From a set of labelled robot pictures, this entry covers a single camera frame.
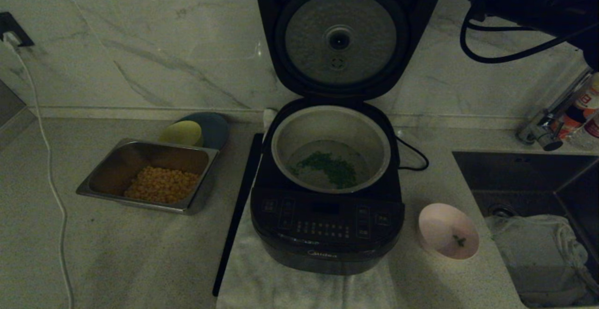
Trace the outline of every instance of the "faucet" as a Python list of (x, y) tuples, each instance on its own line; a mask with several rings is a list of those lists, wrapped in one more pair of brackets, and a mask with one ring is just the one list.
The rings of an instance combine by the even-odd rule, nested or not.
[(563, 145), (563, 141), (558, 137), (563, 123), (560, 123), (556, 130), (553, 130), (551, 125), (555, 120), (553, 113), (543, 109), (525, 127), (518, 131), (516, 137), (526, 145), (532, 145), (536, 141), (545, 151), (557, 150)]
[(518, 129), (516, 138), (526, 145), (538, 142), (545, 151), (559, 149), (563, 145), (563, 141), (558, 137), (563, 122), (558, 124), (556, 130), (552, 125), (578, 98), (578, 94), (586, 89), (587, 80), (594, 72), (592, 68), (587, 67), (548, 109), (541, 110), (524, 127)]

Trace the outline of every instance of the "small bowl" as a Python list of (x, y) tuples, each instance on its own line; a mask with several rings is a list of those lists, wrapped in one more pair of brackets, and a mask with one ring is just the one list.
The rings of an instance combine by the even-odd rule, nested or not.
[(479, 250), (479, 232), (468, 215), (453, 206), (430, 204), (418, 218), (421, 245), (438, 256), (472, 258)]
[(158, 142), (186, 145), (188, 147), (202, 147), (204, 145), (202, 127), (194, 121), (173, 123), (162, 131)]
[(192, 121), (199, 124), (202, 128), (203, 147), (222, 150), (229, 138), (229, 123), (218, 113), (192, 113), (178, 120), (178, 122), (182, 121)]

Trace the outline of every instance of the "white cloth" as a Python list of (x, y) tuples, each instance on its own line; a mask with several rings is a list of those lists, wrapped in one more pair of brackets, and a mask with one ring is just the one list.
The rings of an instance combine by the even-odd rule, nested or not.
[(397, 309), (387, 258), (351, 276), (298, 271), (268, 255), (250, 218), (241, 217), (217, 309)]
[(529, 307), (596, 303), (599, 286), (584, 265), (588, 253), (566, 218), (494, 216), (486, 223), (520, 298)]

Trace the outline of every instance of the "rice cooker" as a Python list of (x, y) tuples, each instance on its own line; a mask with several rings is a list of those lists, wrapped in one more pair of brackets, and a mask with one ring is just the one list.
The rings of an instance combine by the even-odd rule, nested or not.
[(352, 275), (398, 240), (404, 204), (389, 119), (365, 103), (398, 81), (437, 0), (258, 0), (272, 64), (303, 98), (276, 115), (252, 224), (283, 265)]

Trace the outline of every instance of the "midea logo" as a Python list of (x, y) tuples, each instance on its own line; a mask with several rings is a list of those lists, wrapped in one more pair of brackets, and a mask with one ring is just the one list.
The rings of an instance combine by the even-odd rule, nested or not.
[(321, 256), (323, 258), (337, 258), (337, 255), (328, 254), (328, 253), (321, 253), (321, 252), (315, 251), (315, 250), (308, 250), (308, 255)]

